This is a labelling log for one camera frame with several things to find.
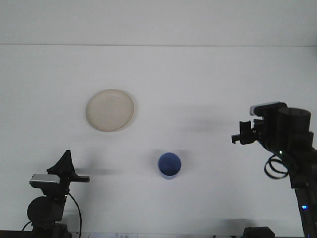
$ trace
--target white backdrop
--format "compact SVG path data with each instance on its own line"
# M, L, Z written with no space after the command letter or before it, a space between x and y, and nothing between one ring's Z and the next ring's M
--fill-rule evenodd
M267 178L259 144L231 143L249 106L283 101L312 112L317 131L316 47L0 46L0 229L19 230L29 185L66 149L90 183L70 185L86 232L241 234L269 226L300 236L288 179ZM97 92L134 99L131 123L101 132L85 118ZM183 167L164 180L156 163L174 152ZM64 222L78 230L67 200Z

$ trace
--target black cable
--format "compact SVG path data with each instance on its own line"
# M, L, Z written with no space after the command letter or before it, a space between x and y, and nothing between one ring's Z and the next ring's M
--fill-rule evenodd
M281 159L274 159L275 155L272 155L271 157L269 157L268 161L265 163L264 165L264 172L265 174L270 177L271 179L282 179L282 178L285 178L288 176L288 172L283 172L283 171L279 171L277 170L276 168L274 168L274 166L272 165L272 162L276 162L276 163L279 163L281 165L283 165L285 167L285 165L283 164L282 160ZM283 174L283 176L281 177L277 177L277 176L273 176L272 174L270 174L267 169L266 169L266 166L269 165L269 167L276 173L278 174Z
M82 228L82 218L81 218L81 212L80 212L80 209L79 209L79 206L78 206L78 203L76 202L75 198L70 194L68 193L69 196L74 200L77 208L78 208L78 212L79 212L79 220L80 220L80 223L79 223L79 238L81 237L81 228Z
M31 223L31 221L29 221L27 224L25 224L25 226L22 228L22 230L21 231L24 231L24 229L27 227L27 225L28 224L30 224Z

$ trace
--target blue cup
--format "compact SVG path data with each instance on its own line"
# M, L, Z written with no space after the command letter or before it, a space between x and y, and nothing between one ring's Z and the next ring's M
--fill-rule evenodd
M158 160L158 169L165 179L173 179L177 176L181 168L181 161L174 153L165 153Z

